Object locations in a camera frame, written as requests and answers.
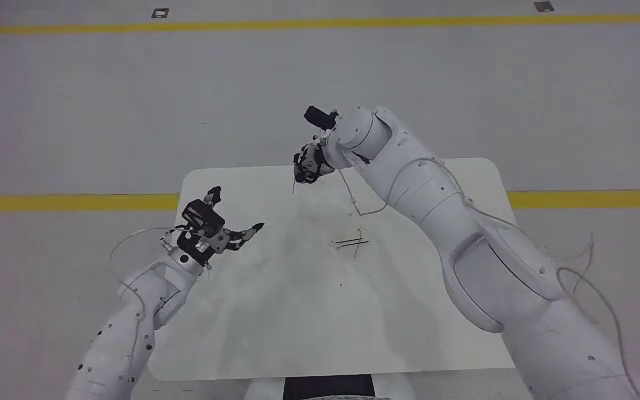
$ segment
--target black base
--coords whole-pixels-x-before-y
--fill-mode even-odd
[[[371,375],[305,376],[286,378],[282,400],[352,395],[375,396]]]

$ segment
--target yellow stripe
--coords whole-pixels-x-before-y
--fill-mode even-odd
[[[0,196],[0,212],[20,211],[174,211],[177,193],[48,194]]]
[[[640,190],[509,192],[515,209],[640,208]]]
[[[508,192],[514,209],[640,208],[640,190]],[[177,193],[0,196],[0,212],[175,211]]]
[[[0,35],[265,31],[276,29],[409,28],[421,26],[504,26],[638,24],[640,14],[518,15],[415,18],[338,18],[263,21],[156,22],[105,25],[0,26]]]

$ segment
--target table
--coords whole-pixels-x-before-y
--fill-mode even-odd
[[[447,166],[480,208],[514,221],[495,165]],[[345,170],[361,210],[382,201]],[[293,184],[292,166],[217,168],[184,179],[180,206],[222,186],[230,229],[266,225],[239,252],[210,261],[187,304],[157,332],[159,380],[507,368],[498,335],[475,328],[449,300],[435,247],[391,208],[355,214],[335,173]],[[176,223],[182,223],[178,213]],[[352,246],[332,242],[357,238]]]

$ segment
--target floor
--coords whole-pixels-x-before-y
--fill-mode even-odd
[[[635,14],[632,0],[557,0],[549,15]],[[150,20],[169,7],[166,21]],[[388,27],[387,18],[460,17]],[[640,188],[640,26],[476,26],[539,16],[532,1],[66,0],[0,5],[0,200],[9,195],[175,193],[195,168],[284,165],[314,133],[306,106],[385,105],[443,157],[486,157],[515,191]],[[383,18],[377,27],[133,32],[139,23]],[[15,34],[3,26],[128,24],[124,33]],[[117,309],[112,246],[175,211],[0,212],[0,387],[60,398],[88,340]],[[596,238],[589,276],[640,367],[637,208],[516,209],[559,255]],[[155,235],[116,265],[150,262]],[[608,330],[595,297],[581,300]],[[419,398],[527,399],[513,370],[411,374]],[[135,399],[240,398],[243,381],[158,382]]]

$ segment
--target robot end effector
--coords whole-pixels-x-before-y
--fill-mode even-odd
[[[220,192],[220,186],[216,186],[202,200],[189,202],[182,211],[182,217],[187,223],[180,226],[184,231],[178,237],[177,245],[207,268],[208,260],[214,254],[225,250],[240,250],[264,226],[260,222],[240,232],[225,228],[226,221],[214,211],[216,204],[222,201]]]

